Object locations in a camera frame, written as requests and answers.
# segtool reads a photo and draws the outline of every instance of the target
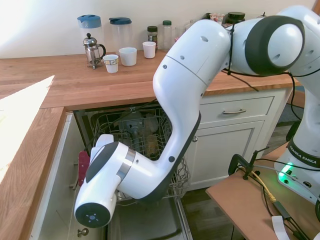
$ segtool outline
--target black cable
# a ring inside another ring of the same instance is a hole
[[[231,239],[230,240],[232,240],[232,238],[234,237],[234,231],[235,231],[235,225],[233,225],[232,233],[231,233]]]
[[[232,29],[231,29],[231,39],[230,39],[230,52],[229,52],[229,66],[228,66],[228,75],[230,75],[230,67],[231,67],[231,59],[232,59],[232,51],[234,48],[234,31],[235,31],[235,23],[232,24]]]
[[[223,73],[227,73],[228,75],[234,77],[235,79],[247,84],[250,88],[254,89],[255,91],[259,92],[259,90],[253,86],[251,86],[248,82],[234,76],[234,75],[231,75],[231,74],[237,74],[237,75],[241,75],[241,76],[248,76],[248,77],[256,77],[256,78],[264,78],[264,77],[269,77],[269,76],[261,76],[261,75],[251,75],[251,74],[245,74],[245,73],[240,73],[240,72],[235,72],[235,71],[231,71],[230,68],[231,68],[231,59],[232,59],[232,53],[233,53],[233,43],[234,43],[234,31],[235,31],[235,24],[232,25],[232,29],[230,30],[230,33],[231,33],[231,38],[230,38],[230,51],[229,51],[229,65],[228,65],[228,68],[225,68],[224,70],[222,70]],[[279,73],[279,74],[275,74],[274,76],[277,76],[277,75],[283,75],[283,74],[288,74],[290,77],[291,77],[291,80],[292,80],[292,98],[291,98],[291,102],[290,102],[290,108],[291,108],[291,111],[292,113],[296,116],[297,119],[299,119],[301,121],[301,118],[296,114],[295,110],[294,110],[294,107],[293,107],[293,102],[294,102],[294,98],[295,98],[295,91],[296,91],[296,84],[295,84],[295,79],[294,77],[296,78],[301,78],[301,77],[306,77],[306,76],[309,76],[309,75],[312,75],[316,72],[320,71],[320,68],[313,71],[313,72],[310,72],[308,74],[305,74],[305,75],[299,75],[299,76],[293,76],[290,72],[282,72],[282,73]]]
[[[317,200],[315,203],[315,215],[318,221],[320,222],[320,201]]]
[[[258,161],[258,160],[265,160],[265,161],[269,161],[269,162],[273,162],[273,163],[289,165],[288,163],[285,163],[283,161],[275,161],[275,160],[270,160],[270,159],[266,159],[266,158],[258,158],[258,159],[256,159],[256,161]],[[306,167],[303,167],[303,166],[296,166],[296,165],[290,165],[290,166],[294,167],[294,168],[297,168],[297,169],[304,169],[304,170],[313,171],[313,172],[320,172],[320,169],[311,169],[311,168],[306,168]]]
[[[299,231],[306,237],[306,239],[310,240],[307,234],[301,229],[301,227],[297,224],[297,222],[293,218],[290,218],[288,222],[291,223],[291,225],[294,226],[295,229],[299,229]]]
[[[234,77],[235,79],[237,79],[237,80],[239,80],[239,81],[247,84],[250,88],[254,89],[256,92],[259,92],[258,89],[256,89],[254,86],[251,86],[250,83],[246,82],[245,80],[242,80],[241,78],[239,78],[239,77],[237,77],[237,76],[234,76],[234,75],[232,75],[232,74],[228,74],[228,75],[230,75],[231,77]]]
[[[294,79],[294,77],[292,76],[292,74],[289,74],[289,76],[291,77],[291,80],[292,80],[292,88],[293,88],[293,90],[292,90],[292,98],[291,98],[291,102],[290,102],[291,111],[292,111],[292,113],[296,116],[296,118],[301,121],[301,118],[295,113],[295,110],[294,110],[294,98],[295,98],[295,92],[296,92],[295,79]]]
[[[237,168],[240,169],[240,170],[241,170],[242,172],[244,172],[244,173],[246,172],[246,171],[244,171],[244,170],[243,170],[242,168],[240,168],[240,167],[237,167]],[[273,217],[274,215],[271,213],[271,210],[270,210],[269,205],[268,205],[265,187],[264,187],[258,180],[256,180],[254,177],[252,177],[251,175],[248,175],[248,177],[250,177],[251,179],[253,179],[254,181],[256,181],[256,182],[262,187],[262,189],[263,189],[263,197],[264,197],[266,209],[267,209],[270,217]],[[283,223],[283,224],[284,224],[291,232],[294,232],[294,230],[293,230],[291,227],[289,227],[286,223]]]
[[[157,99],[153,99],[152,101],[149,101],[149,102],[143,104],[142,106],[137,107],[134,111],[138,111],[138,110],[144,108],[145,106],[154,103],[156,100],[157,100]],[[88,149],[89,145],[91,145],[91,144],[94,142],[95,138],[98,137],[99,134],[101,134],[105,129],[107,129],[108,127],[110,127],[110,126],[113,125],[114,123],[118,122],[119,120],[123,119],[124,117],[126,117],[126,116],[128,116],[128,115],[130,115],[130,114],[131,114],[131,112],[127,112],[127,113],[123,114],[121,117],[119,117],[118,119],[116,119],[116,120],[114,120],[113,122],[109,123],[107,126],[105,126],[105,127],[103,127],[102,129],[100,129],[100,130],[91,138],[91,140],[85,145],[83,151],[86,151],[86,150]]]

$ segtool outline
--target dishwasher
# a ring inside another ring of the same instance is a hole
[[[158,104],[141,109],[136,105],[82,110],[75,111],[74,115],[85,144],[95,136],[94,146],[101,134],[112,134],[114,141],[154,161],[161,155],[172,132],[170,120]],[[107,239],[192,240],[180,200],[189,187],[189,179],[190,172],[183,157],[162,200],[141,204],[118,192],[112,220],[106,227]]]

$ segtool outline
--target green light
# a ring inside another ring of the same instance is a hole
[[[292,168],[294,164],[292,162],[288,162],[287,165],[284,166],[284,168],[282,168],[281,172],[279,172],[279,179],[283,180],[285,178],[285,174],[288,170],[290,170]]]

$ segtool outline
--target white cup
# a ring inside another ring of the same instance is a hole
[[[142,46],[146,59],[153,59],[156,56],[156,43],[154,41],[145,41]]]
[[[130,67],[137,63],[137,49],[134,47],[124,47],[119,49],[121,63],[123,66]]]
[[[105,55],[103,58],[106,70],[110,74],[118,72],[119,56],[115,54]]]

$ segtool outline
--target dishwasher rack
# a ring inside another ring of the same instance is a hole
[[[97,138],[94,139],[94,144],[101,134],[112,134],[115,141],[127,145],[144,156],[150,157],[149,153],[153,152],[151,159],[154,161],[158,160],[172,133],[172,125],[168,116],[161,107],[140,109],[139,111],[135,111],[135,108],[131,108],[130,111],[132,114],[139,112],[138,116],[141,117],[135,119],[131,118],[130,120],[123,118],[116,121],[128,111],[95,113],[90,119],[92,132],[94,135],[97,135]],[[125,129],[125,126],[133,121],[138,129],[136,137],[133,137],[133,134]],[[151,127],[150,123],[155,123],[153,125],[157,125],[157,127]],[[150,149],[150,144],[148,144],[148,134],[152,134],[153,139],[156,138],[156,143],[152,144],[152,149]],[[186,189],[189,187],[190,176],[187,161],[185,157],[183,157],[177,170],[173,174],[167,194],[164,198],[182,198],[186,193]],[[129,199],[131,198],[123,193],[118,193],[118,202]]]

